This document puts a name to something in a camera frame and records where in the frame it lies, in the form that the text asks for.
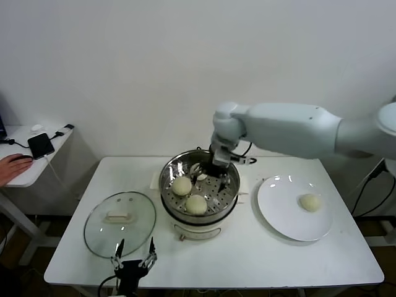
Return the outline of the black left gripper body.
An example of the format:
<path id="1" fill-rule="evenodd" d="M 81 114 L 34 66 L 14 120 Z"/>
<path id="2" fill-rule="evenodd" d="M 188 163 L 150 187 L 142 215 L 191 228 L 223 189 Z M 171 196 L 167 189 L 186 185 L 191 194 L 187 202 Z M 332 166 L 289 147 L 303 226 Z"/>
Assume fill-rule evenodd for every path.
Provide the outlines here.
<path id="1" fill-rule="evenodd" d="M 123 261 L 123 267 L 116 271 L 119 296 L 137 296 L 139 281 L 148 274 L 148 269 L 139 264 L 139 260 Z"/>

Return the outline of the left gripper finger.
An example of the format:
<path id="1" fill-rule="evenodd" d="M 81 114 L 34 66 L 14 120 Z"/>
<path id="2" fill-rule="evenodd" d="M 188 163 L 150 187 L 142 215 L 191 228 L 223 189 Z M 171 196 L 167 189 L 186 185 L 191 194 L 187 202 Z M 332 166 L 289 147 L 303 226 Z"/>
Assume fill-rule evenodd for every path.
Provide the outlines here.
<path id="1" fill-rule="evenodd" d="M 155 249 L 155 243 L 153 238 L 151 238 L 148 256 L 145 257 L 143 260 L 141 260 L 141 262 L 139 263 L 139 267 L 153 267 L 156 261 L 157 261 L 157 253 Z"/>
<path id="2" fill-rule="evenodd" d="M 124 249 L 124 239 L 121 240 L 120 243 L 116 245 L 115 255 L 111 256 L 111 263 L 114 267 L 122 267 L 122 254 Z"/>

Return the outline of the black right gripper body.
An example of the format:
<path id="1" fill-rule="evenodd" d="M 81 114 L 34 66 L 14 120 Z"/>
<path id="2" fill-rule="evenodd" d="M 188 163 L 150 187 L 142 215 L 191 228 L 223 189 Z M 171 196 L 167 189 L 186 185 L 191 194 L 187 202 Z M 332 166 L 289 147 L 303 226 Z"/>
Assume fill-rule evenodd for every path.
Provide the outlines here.
<path id="1" fill-rule="evenodd" d="M 224 178 L 228 176 L 230 171 L 230 166 L 216 165 L 212 161 L 209 162 L 209 176 L 215 178 Z"/>

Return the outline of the person's bare hand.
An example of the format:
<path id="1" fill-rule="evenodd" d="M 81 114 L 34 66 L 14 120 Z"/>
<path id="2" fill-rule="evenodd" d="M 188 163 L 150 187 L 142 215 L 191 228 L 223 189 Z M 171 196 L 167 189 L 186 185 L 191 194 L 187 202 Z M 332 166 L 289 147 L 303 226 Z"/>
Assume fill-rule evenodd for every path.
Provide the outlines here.
<path id="1" fill-rule="evenodd" d="M 31 156 L 22 154 L 12 154 L 0 161 L 0 183 L 1 187 L 7 185 L 14 178 L 27 171 L 33 163 Z"/>

